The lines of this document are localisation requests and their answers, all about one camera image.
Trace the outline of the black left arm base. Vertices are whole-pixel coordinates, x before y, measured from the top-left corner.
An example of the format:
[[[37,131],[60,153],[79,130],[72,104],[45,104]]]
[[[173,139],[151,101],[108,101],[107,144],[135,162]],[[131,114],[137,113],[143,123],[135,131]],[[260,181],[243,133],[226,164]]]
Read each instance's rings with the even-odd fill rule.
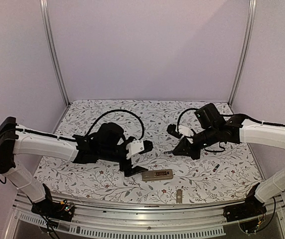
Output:
[[[45,199],[33,203],[31,211],[44,217],[71,222],[75,212],[75,205],[67,200],[54,202],[49,188],[45,184],[42,185],[45,190]]]

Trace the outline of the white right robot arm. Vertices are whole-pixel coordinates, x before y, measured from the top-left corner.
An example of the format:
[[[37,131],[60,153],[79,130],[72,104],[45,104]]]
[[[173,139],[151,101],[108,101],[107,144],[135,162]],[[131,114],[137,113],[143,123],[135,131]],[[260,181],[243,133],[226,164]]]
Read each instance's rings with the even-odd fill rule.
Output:
[[[177,124],[170,124],[167,133],[180,139],[171,154],[200,158],[200,151],[216,143],[255,143],[285,150],[285,125],[258,121],[244,114],[232,115],[228,120],[223,116],[210,119],[197,115],[202,131]],[[255,185],[241,205],[244,217],[251,217],[260,209],[260,204],[285,192],[285,168],[269,179]]]

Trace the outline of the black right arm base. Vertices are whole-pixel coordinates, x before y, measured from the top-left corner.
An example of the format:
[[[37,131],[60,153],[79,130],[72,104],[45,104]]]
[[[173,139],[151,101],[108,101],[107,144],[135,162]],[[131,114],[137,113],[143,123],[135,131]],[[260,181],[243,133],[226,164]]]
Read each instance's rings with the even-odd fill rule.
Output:
[[[253,234],[259,230],[259,227],[265,219],[265,213],[267,212],[265,204],[255,198],[255,190],[259,185],[260,183],[256,184],[249,191],[244,202],[223,208],[223,216],[227,222],[246,219],[246,221],[239,224],[239,227],[242,232],[247,234]]]

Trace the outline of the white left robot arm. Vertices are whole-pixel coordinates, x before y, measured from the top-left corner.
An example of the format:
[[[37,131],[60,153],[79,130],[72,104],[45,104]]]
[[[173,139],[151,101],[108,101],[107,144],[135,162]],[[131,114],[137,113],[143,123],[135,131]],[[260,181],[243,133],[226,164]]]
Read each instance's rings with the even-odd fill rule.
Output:
[[[98,160],[116,162],[124,176],[145,172],[133,166],[132,157],[152,151],[149,140],[126,138],[124,130],[115,123],[104,123],[97,132],[71,137],[32,130],[7,117],[0,125],[0,175],[27,195],[46,215],[53,216],[57,205],[50,193],[21,163],[16,155],[37,155],[63,159],[76,164],[96,163]]]

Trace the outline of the white remote control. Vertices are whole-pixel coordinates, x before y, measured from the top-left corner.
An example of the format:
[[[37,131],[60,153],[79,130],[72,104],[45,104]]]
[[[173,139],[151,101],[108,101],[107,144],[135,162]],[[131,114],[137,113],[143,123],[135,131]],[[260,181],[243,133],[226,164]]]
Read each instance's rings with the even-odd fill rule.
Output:
[[[166,170],[152,170],[142,173],[143,181],[161,181],[161,180],[171,180],[173,179],[173,172],[171,169]]]

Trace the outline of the remote battery cover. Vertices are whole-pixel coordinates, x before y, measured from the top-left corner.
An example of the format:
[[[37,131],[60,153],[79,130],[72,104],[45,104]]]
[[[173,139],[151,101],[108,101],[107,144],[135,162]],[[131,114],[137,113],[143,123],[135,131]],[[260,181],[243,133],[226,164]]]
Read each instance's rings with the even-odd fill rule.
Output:
[[[176,191],[176,203],[177,204],[182,204],[182,201],[183,201],[183,192],[181,189],[178,189]]]

